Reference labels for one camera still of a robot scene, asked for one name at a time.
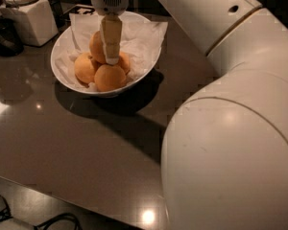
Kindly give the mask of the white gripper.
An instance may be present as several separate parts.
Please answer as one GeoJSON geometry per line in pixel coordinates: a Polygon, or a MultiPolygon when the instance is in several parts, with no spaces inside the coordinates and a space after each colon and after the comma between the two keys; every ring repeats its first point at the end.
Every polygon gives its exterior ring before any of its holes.
{"type": "Polygon", "coordinates": [[[129,0],[90,0],[95,11],[104,15],[100,32],[106,63],[115,65],[119,60],[122,21],[117,15],[122,14],[129,5],[129,0]]]}

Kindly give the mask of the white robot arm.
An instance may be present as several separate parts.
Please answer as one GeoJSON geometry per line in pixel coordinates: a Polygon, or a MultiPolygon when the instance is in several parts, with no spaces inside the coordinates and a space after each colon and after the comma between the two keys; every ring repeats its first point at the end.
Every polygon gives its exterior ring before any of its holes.
{"type": "Polygon", "coordinates": [[[158,0],[218,79],[164,134],[170,230],[288,230],[288,29],[257,0],[158,0]]]}

